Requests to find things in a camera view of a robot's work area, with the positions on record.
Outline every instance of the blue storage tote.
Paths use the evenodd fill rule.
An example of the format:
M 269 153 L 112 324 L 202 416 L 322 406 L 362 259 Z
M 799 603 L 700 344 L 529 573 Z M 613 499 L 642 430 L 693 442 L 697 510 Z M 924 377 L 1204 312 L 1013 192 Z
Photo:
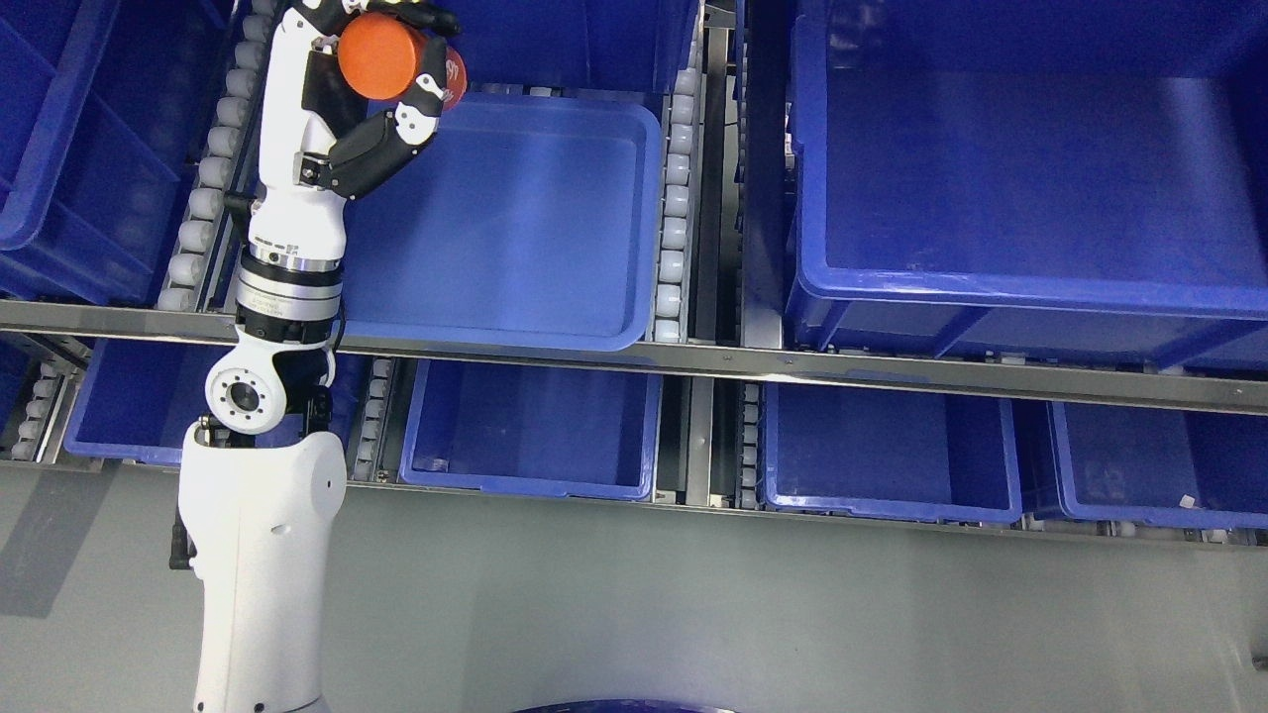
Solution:
M 611 351 L 647 330 L 663 137 L 638 104 L 468 94 L 346 208 L 347 334 Z
M 185 431 L 207 412 L 207 372 L 223 346 L 101 340 L 93 350 L 66 429 L 66 450 L 94 458 L 132 458 L 179 466 Z M 369 374 L 368 356 L 336 355 L 331 433 L 345 443 Z M 298 443 L 303 417 L 257 436 L 261 447 Z
M 6 343 L 0 343 L 0 414 L 9 419 L 18 406 L 18 397 L 27 386 L 32 358 L 25 351 Z
M 190 0 L 0 9 L 0 291 L 146 302 L 226 33 Z
M 1268 368 L 1268 1 L 801 9 L 795 341 Z
M 758 492 L 770 507 L 931 523 L 1022 515 L 1006 400 L 773 383 L 762 398 Z
M 1268 528 L 1268 417 L 1017 402 L 1040 519 Z
M 401 481 L 543 497 L 647 500 L 661 377 L 420 362 Z
M 449 0 L 454 38 L 481 82 L 671 94 L 699 0 Z

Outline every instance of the white roller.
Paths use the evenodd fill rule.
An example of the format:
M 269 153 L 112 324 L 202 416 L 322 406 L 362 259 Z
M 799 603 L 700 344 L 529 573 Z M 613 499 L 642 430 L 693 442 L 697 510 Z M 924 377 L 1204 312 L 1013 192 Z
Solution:
M 227 89 L 233 96 L 250 99 L 251 94 L 255 93 L 257 80 L 259 75 L 251 70 L 230 70 L 224 75 L 224 89 Z
M 682 339 L 682 330 L 677 320 L 657 320 L 653 331 L 652 339 L 656 341 L 678 341 Z
M 14 461 L 30 461 L 36 457 L 36 442 L 34 440 L 19 440 L 13 444 L 9 449 L 9 454 Z
M 180 249 L 190 252 L 207 252 L 207 249 L 212 246 L 212 223 L 207 221 L 185 221 L 180 223 L 180 230 L 176 232 Z
M 241 96 L 222 96 L 216 103 L 216 121 L 227 127 L 242 128 L 251 103 Z
M 224 192 L 218 188 L 195 188 L 189 192 L 189 214 L 213 221 L 224 208 Z
M 676 284 L 656 285 L 656 316 L 677 317 L 682 308 L 682 288 Z
M 172 255 L 167 263 L 167 278 L 176 284 L 198 284 L 203 279 L 204 264 L 203 256 L 194 252 Z
M 260 71 L 260 66 L 264 65 L 264 43 L 250 39 L 238 42 L 233 47 L 233 61 L 243 70 Z
M 696 129 L 691 124 L 670 126 L 670 154 L 691 154 L 696 143 Z
M 216 156 L 232 156 L 237 148 L 238 129 L 233 127 L 216 127 L 207 132 L 207 147 Z
M 49 398 L 33 398 L 27 403 L 27 417 L 28 419 L 43 419 L 48 415 L 52 409 L 53 402 Z
M 675 124 L 696 123 L 696 98 L 676 94 L 670 104 L 670 122 Z
M 696 89 L 700 86 L 700 71 L 694 69 L 686 69 L 678 72 L 678 77 L 673 82 L 675 94 L 689 94 L 695 96 Z
M 685 264 L 686 256 L 682 252 L 677 250 L 662 250 L 659 280 L 675 284 L 681 283 L 682 274 L 686 271 Z
M 165 312 L 188 312 L 194 306 L 194 291 L 183 287 L 169 287 L 158 293 L 155 310 Z
M 664 159 L 664 183 L 687 185 L 691 179 L 691 157 L 682 154 L 670 154 Z
M 30 387 L 30 395 L 37 398 L 52 398 L 57 396 L 57 379 L 39 379 Z
M 198 162 L 198 180 L 210 188 L 224 188 L 233 171 L 233 162 L 224 156 L 208 156 Z
M 687 246 L 687 221 L 676 216 L 664 218 L 664 227 L 661 231 L 661 247 L 667 250 L 682 250 Z
M 664 214 L 672 218 L 686 218 L 691 206 L 691 192 L 685 185 L 664 186 Z
M 265 42 L 269 39 L 271 25 L 273 18 L 266 15 L 249 15 L 242 20 L 242 37 L 246 37 L 251 42 Z
M 18 426 L 18 438 L 24 438 L 27 440 L 36 440 L 37 438 L 39 438 L 39 434 L 43 433 L 43 430 L 44 430 L 43 421 L 23 421 L 22 425 Z

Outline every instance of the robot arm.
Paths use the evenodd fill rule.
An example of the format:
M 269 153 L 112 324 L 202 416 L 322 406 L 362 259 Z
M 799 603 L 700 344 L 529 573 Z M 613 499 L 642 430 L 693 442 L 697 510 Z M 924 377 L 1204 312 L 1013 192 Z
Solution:
M 321 609 L 331 523 L 347 478 L 327 431 L 346 242 L 342 209 L 403 167 L 436 131 L 445 90 L 443 37 L 389 110 L 347 126 L 314 95 L 331 79 L 339 33 L 387 10 L 439 36 L 450 13 L 421 1 L 293 0 L 274 33 L 265 77 L 260 183 L 237 271 L 237 345 L 210 369 L 209 414 L 181 454 L 179 515 L 203 581 L 203 647 L 194 710 L 328 710 L 321 697 Z M 365 115 L 364 101 L 360 115 Z M 288 414 L 303 439 L 256 448 Z

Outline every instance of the gray floor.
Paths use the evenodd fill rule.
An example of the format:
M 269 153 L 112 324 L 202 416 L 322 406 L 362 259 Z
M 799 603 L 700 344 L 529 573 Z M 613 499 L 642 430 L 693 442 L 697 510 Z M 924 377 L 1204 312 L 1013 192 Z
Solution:
M 0 471 L 0 538 L 34 486 Z M 120 472 L 51 614 L 0 617 L 0 712 L 188 709 L 200 590 L 166 568 L 174 499 Z M 1265 585 L 1264 552 L 360 490 L 326 688 L 342 713 L 1268 710 Z

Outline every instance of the robotic hand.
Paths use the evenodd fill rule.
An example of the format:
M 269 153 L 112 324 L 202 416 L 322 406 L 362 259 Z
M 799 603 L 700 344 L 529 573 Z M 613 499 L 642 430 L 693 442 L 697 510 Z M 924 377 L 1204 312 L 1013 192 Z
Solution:
M 336 61 L 340 33 L 363 11 L 436 34 L 396 107 L 369 118 Z M 451 13 L 424 0 L 293 0 L 275 29 L 260 134 L 265 195 L 236 275 L 238 344 L 208 374 L 210 412 L 188 429 L 181 455 L 179 515 L 204 585 L 199 713 L 328 710 L 322 589 L 347 477 L 327 431 L 342 211 L 435 134 L 444 38 L 458 32 Z M 288 414 L 304 415 L 303 439 L 255 448 Z

